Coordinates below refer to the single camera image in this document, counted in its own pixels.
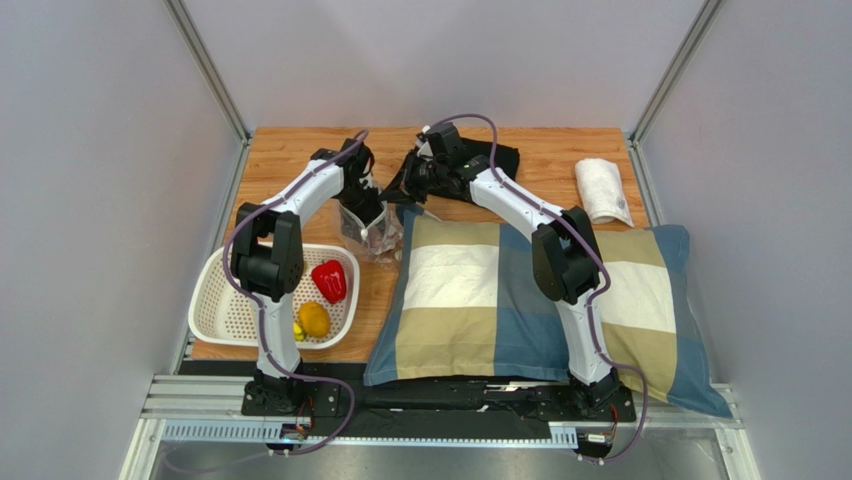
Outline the clear zip top bag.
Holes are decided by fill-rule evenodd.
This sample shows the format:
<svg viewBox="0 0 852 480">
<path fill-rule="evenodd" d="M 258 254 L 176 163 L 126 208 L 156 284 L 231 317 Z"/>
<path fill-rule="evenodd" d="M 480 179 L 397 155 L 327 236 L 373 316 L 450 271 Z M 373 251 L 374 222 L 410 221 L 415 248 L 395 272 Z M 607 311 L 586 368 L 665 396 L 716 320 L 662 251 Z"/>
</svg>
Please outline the clear zip top bag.
<svg viewBox="0 0 852 480">
<path fill-rule="evenodd" d="M 383 191 L 381 184 L 379 194 Z M 338 200 L 339 236 L 344 246 L 360 261 L 390 265 L 397 261 L 397 253 L 403 239 L 403 227 L 391 205 L 382 202 L 383 213 L 369 226 L 364 226 L 352 213 L 345 210 Z"/>
</svg>

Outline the red fake fruit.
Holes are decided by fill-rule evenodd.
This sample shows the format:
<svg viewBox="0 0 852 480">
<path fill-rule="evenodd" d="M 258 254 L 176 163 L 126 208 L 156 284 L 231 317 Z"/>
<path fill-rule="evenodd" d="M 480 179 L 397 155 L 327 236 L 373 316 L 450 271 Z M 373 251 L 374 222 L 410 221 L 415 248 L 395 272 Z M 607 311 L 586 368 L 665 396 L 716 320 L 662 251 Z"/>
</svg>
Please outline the red fake fruit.
<svg viewBox="0 0 852 480">
<path fill-rule="evenodd" d="M 330 304 L 343 301 L 348 294 L 345 270 L 338 260 L 328 260 L 315 266 L 311 278 L 320 294 Z"/>
</svg>

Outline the orange fake mango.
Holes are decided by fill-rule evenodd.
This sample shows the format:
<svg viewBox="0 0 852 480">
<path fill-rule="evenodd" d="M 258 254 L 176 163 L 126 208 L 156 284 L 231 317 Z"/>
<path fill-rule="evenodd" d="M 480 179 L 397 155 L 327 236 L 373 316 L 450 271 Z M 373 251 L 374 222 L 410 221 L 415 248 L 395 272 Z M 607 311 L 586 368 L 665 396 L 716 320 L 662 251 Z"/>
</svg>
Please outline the orange fake mango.
<svg viewBox="0 0 852 480">
<path fill-rule="evenodd" d="M 331 331 L 330 315 L 318 302 L 303 303 L 298 310 L 297 320 L 304 333 L 313 338 L 323 338 Z"/>
</svg>

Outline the yellow fake bananas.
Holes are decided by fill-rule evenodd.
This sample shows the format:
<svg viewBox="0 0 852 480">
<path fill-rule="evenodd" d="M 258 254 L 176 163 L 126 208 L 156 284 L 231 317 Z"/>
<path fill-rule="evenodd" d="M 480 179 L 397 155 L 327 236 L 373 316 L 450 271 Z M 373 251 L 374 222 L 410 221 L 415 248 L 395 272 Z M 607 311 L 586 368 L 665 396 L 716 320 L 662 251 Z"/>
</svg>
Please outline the yellow fake bananas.
<svg viewBox="0 0 852 480">
<path fill-rule="evenodd" d="M 297 342 L 303 342 L 307 338 L 307 334 L 304 331 L 303 327 L 298 321 L 294 321 L 292 324 L 293 327 L 293 336 Z"/>
</svg>

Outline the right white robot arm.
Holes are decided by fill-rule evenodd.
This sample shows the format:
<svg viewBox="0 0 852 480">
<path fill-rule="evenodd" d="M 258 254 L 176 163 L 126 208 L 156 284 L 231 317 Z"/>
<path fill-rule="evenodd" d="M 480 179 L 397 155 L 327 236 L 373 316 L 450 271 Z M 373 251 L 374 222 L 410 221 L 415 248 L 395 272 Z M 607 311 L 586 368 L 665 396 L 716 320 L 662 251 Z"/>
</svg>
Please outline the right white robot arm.
<svg viewBox="0 0 852 480">
<path fill-rule="evenodd" d="M 597 298 L 611 285 L 585 211 L 561 210 L 521 187 L 496 165 L 498 142 L 474 155 L 448 117 L 424 127 L 416 147 L 380 199 L 423 203 L 444 190 L 485 208 L 531 244 L 533 279 L 555 303 L 569 351 L 574 403 L 598 409 L 620 388 L 617 368 L 601 333 Z"/>
</svg>

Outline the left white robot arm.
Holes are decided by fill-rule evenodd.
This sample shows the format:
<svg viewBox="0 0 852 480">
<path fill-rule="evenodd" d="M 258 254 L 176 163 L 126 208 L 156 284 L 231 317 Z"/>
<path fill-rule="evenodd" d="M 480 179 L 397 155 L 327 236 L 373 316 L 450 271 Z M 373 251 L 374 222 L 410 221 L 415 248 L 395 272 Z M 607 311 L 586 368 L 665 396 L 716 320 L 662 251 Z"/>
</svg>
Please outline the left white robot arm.
<svg viewBox="0 0 852 480">
<path fill-rule="evenodd" d="M 271 397 L 288 411 L 299 407 L 312 377 L 299 373 L 301 355 L 289 327 L 293 294 L 304 271 L 302 229 L 319 208 L 337 200 L 364 226 L 385 211 L 372 180 L 375 157 L 361 130 L 340 150 L 318 150 L 280 193 L 259 205 L 245 203 L 223 250 L 229 283 L 257 306 L 259 356 L 248 393 Z"/>
</svg>

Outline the black folded cloth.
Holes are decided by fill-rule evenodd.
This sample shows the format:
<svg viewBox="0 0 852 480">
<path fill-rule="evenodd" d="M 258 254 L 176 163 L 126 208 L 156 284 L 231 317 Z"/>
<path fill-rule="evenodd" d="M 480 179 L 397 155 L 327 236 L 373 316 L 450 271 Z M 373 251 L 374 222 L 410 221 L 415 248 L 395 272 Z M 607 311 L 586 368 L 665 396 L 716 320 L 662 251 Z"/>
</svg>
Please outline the black folded cloth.
<svg viewBox="0 0 852 480">
<path fill-rule="evenodd" d="M 415 147 L 406 154 L 398 172 L 406 173 L 415 156 L 427 161 L 445 163 L 459 179 L 460 193 L 451 195 L 439 191 L 429 194 L 426 200 L 416 200 L 415 203 L 424 203 L 432 196 L 472 203 L 471 182 L 492 166 L 500 169 L 511 180 L 517 176 L 520 152 L 516 148 L 473 140 L 452 132 L 427 135 L 427 138 L 427 143 L 422 145 L 416 143 Z"/>
</svg>

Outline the plaid checkered pillow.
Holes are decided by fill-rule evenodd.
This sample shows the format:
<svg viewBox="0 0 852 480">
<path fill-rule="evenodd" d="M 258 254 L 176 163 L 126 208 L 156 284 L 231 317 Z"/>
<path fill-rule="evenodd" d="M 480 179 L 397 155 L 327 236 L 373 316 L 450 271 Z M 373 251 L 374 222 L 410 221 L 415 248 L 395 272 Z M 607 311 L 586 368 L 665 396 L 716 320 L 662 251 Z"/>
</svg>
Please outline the plaid checkered pillow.
<svg viewBox="0 0 852 480">
<path fill-rule="evenodd" d="M 427 377 L 568 378 L 555 304 L 533 278 L 529 240 L 501 223 L 442 221 L 397 210 L 401 269 L 363 375 L 368 386 Z M 600 335 L 637 392 L 728 418 L 687 298 L 691 239 L 680 225 L 596 235 L 611 288 L 597 299 Z"/>
</svg>

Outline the white perforated plastic basket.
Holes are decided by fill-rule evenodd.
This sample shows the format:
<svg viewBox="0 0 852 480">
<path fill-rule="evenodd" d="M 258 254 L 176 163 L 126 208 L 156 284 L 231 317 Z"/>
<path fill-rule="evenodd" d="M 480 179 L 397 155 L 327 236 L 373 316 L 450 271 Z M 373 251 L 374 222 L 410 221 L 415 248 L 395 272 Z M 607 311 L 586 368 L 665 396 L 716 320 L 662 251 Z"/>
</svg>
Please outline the white perforated plastic basket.
<svg viewBox="0 0 852 480">
<path fill-rule="evenodd" d="M 205 342 L 239 347 L 256 347 L 256 306 L 227 282 L 221 248 L 206 261 L 193 291 L 188 310 L 192 334 Z M 323 337 L 308 336 L 297 341 L 300 349 L 321 350 L 338 344 L 348 333 L 355 316 L 360 286 L 360 266 L 348 250 L 332 245 L 304 244 L 305 272 L 293 293 L 293 315 L 309 301 L 322 305 L 330 317 L 330 331 Z M 331 303 L 320 293 L 311 273 L 314 268 L 336 261 L 341 264 L 347 296 Z"/>
</svg>

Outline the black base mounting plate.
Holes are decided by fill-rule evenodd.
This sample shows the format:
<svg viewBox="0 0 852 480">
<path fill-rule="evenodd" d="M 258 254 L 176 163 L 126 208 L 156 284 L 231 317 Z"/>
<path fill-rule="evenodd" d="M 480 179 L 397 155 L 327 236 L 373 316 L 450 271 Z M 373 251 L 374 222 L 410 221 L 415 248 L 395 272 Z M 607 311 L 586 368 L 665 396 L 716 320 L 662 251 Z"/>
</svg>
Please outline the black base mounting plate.
<svg viewBox="0 0 852 480">
<path fill-rule="evenodd" d="M 308 383 L 303 403 L 288 411 L 271 397 L 253 398 L 248 385 L 254 363 L 190 360 L 178 369 L 186 376 L 234 378 L 238 413 L 247 417 L 301 417 L 312 434 L 336 428 L 344 437 L 424 440 L 544 440 L 552 423 L 599 424 L 603 430 L 632 423 L 638 407 L 621 387 L 598 409 L 578 407 L 572 385 L 511 377 L 449 377 L 392 381 L 367 386 L 362 363 L 306 363 L 302 371 L 319 377 Z"/>
</svg>

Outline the white rolled towel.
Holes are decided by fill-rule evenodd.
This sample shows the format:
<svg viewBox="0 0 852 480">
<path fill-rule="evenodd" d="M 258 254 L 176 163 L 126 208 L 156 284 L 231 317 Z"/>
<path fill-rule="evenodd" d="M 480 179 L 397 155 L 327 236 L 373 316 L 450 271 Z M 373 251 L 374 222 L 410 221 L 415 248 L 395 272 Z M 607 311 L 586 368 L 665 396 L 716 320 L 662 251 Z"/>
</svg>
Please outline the white rolled towel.
<svg viewBox="0 0 852 480">
<path fill-rule="evenodd" d="M 603 158 L 576 163 L 575 175 L 583 208 L 593 224 L 635 224 L 629 210 L 618 166 Z"/>
</svg>

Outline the aluminium frame rail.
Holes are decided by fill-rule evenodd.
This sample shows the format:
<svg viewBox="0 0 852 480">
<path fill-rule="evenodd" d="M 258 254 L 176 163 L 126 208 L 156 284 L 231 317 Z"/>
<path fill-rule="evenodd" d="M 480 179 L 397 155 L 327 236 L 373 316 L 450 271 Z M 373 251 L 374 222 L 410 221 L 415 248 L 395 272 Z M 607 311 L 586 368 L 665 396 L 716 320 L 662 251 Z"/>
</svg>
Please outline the aluminium frame rail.
<svg viewBox="0 0 852 480">
<path fill-rule="evenodd" d="M 158 375 L 124 479 L 756 479 L 738 412 L 718 418 L 621 391 L 598 412 L 566 387 L 449 378 L 380 387 L 358 364 L 320 364 L 301 407 L 256 397 L 245 375 Z"/>
</svg>

